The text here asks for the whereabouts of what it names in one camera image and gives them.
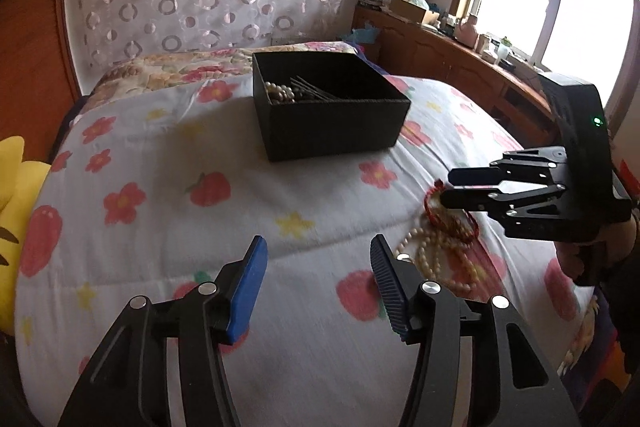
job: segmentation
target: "bed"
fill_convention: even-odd
[[[263,50],[356,51],[341,42]],[[132,296],[184,295],[242,257],[255,234],[270,261],[250,329],[225,350],[245,426],[398,423],[417,347],[389,327],[369,242],[396,245],[425,191],[456,166],[519,147],[459,91],[388,76],[412,100],[386,151],[271,164],[252,100],[251,53],[140,57],[94,90],[53,162],[20,266],[16,344],[29,406],[56,425],[88,357]],[[483,214],[469,254],[558,367],[591,300],[559,269],[552,244],[504,237]],[[444,263],[447,275],[460,267]],[[179,403],[177,346],[169,393]],[[174,425],[184,425],[177,407]]]

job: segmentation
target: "human hand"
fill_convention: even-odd
[[[598,237],[590,243],[554,243],[558,263],[565,275],[575,280],[584,271],[584,264],[578,258],[580,247],[604,241],[607,244],[606,266],[610,267],[631,253],[636,243],[636,230],[636,218],[632,216],[624,223],[613,223],[602,227]]]

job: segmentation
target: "silver bolt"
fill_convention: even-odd
[[[509,301],[507,297],[503,297],[502,295],[496,295],[493,299],[491,299],[491,303],[501,310],[509,307]]]
[[[213,295],[216,291],[218,287],[212,282],[204,282],[198,286],[198,293],[201,295]]]
[[[129,306],[131,306],[135,310],[139,310],[140,308],[144,308],[146,306],[146,297],[143,295],[138,295],[133,297],[129,301]]]
[[[427,281],[422,283],[422,291],[425,293],[434,295],[436,293],[440,293],[440,290],[440,285],[434,281]]]

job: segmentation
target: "open black box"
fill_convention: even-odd
[[[340,100],[273,105],[264,83],[297,75]],[[254,54],[254,103],[272,162],[392,147],[411,105],[356,55],[333,52]]]

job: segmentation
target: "yellow stuffed animal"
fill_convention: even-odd
[[[0,141],[0,330],[14,334],[15,283],[33,205],[49,165],[22,162],[24,140]]]

